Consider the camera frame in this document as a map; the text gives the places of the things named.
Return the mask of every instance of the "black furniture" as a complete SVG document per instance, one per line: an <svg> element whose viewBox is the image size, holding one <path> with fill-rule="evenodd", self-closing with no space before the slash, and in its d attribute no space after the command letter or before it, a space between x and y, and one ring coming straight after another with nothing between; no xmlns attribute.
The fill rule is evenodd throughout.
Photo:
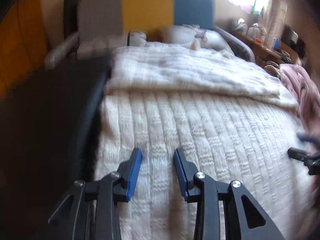
<svg viewBox="0 0 320 240"><path fill-rule="evenodd" d="M110 57L38 70L0 102L0 238L59 239L48 218L90 180Z"/></svg>

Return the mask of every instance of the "blue gripper pad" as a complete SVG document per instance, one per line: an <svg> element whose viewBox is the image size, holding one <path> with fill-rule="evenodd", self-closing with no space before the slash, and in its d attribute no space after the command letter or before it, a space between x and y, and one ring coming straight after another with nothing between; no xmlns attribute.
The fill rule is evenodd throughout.
<svg viewBox="0 0 320 240"><path fill-rule="evenodd" d="M181 195L184 197L184 200L187 201L186 198L189 197L188 181L187 181L187 176L186 176L185 171L183 169L183 166L182 166L182 163L180 160L180 156L179 156L177 150L174 151L173 160L174 160L174 165L176 167L176 173L177 173L177 177L178 177Z"/></svg>
<svg viewBox="0 0 320 240"><path fill-rule="evenodd" d="M130 175L128 177L127 193L125 195L127 198L127 201L130 201L131 197L134 194L134 190L136 188L138 174L140 170L141 160L142 160L141 151L140 149L135 148L132 152L132 156L130 157L130 162L132 161L132 166L131 166Z"/></svg>

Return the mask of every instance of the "silver screw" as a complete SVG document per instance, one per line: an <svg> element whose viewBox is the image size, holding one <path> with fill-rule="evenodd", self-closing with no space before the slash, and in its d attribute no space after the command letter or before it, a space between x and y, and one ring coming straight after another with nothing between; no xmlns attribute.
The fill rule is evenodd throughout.
<svg viewBox="0 0 320 240"><path fill-rule="evenodd" d="M120 177L120 173L117 171L111 172L110 176L114 179L118 179Z"/></svg>
<svg viewBox="0 0 320 240"><path fill-rule="evenodd" d="M205 173L202 172L202 171L199 171L199 172L196 173L196 177L197 177L198 179L204 179Z"/></svg>
<svg viewBox="0 0 320 240"><path fill-rule="evenodd" d="M76 180L74 182L74 185L77 186L77 187L82 187L83 186L83 180Z"/></svg>
<svg viewBox="0 0 320 240"><path fill-rule="evenodd" d="M234 180L232 182L233 187L240 187L241 186L241 182L239 180Z"/></svg>

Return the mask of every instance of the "triangular cutout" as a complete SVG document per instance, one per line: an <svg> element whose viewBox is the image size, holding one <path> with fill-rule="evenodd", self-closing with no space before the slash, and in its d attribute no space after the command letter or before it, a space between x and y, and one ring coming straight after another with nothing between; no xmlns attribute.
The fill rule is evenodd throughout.
<svg viewBox="0 0 320 240"><path fill-rule="evenodd" d="M246 195L242 195L241 200L244 208L245 217L247 219L248 227L252 229L264 226L266 224L265 219L259 213L257 208L252 204L250 199Z"/></svg>

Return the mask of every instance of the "beige wall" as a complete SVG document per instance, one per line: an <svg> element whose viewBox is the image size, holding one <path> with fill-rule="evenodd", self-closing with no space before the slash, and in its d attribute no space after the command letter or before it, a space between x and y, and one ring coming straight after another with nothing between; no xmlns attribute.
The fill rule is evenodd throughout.
<svg viewBox="0 0 320 240"><path fill-rule="evenodd" d="M284 23L289 25L306 43L311 73L320 74L318 56L320 51L320 30L302 0L287 0L287 5Z"/></svg>
<svg viewBox="0 0 320 240"><path fill-rule="evenodd" d="M42 16L51 46L63 41L63 0L41 0ZM249 20L250 15L226 0L215 0L216 25L228 29L231 19Z"/></svg>

